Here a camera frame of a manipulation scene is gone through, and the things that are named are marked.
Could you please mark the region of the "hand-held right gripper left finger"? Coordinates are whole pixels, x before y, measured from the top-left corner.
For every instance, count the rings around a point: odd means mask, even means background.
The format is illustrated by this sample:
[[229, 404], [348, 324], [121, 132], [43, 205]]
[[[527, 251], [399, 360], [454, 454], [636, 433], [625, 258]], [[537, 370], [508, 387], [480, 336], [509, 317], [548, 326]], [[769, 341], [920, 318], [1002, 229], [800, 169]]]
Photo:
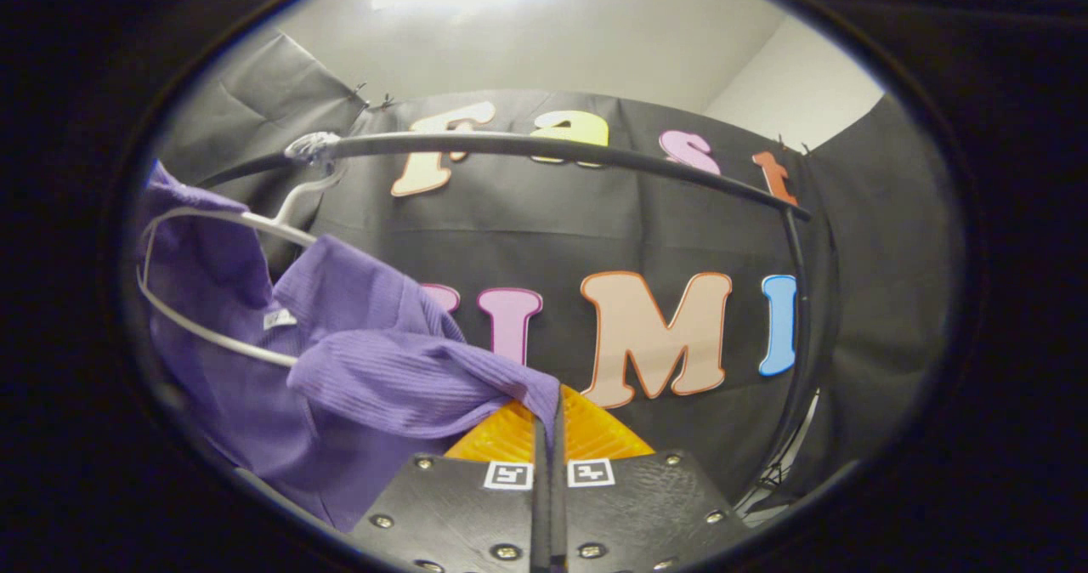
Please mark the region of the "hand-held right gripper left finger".
[[415, 454], [350, 537], [404, 572], [548, 572], [547, 431], [517, 401], [443, 456]]

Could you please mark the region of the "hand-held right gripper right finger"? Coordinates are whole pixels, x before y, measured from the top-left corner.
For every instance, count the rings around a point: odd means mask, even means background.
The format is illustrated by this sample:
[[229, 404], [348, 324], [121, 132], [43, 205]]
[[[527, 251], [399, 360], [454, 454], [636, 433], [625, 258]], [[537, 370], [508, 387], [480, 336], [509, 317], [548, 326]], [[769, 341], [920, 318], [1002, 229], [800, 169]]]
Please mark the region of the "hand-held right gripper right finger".
[[552, 468], [556, 572], [692, 572], [753, 530], [700, 468], [561, 388]]

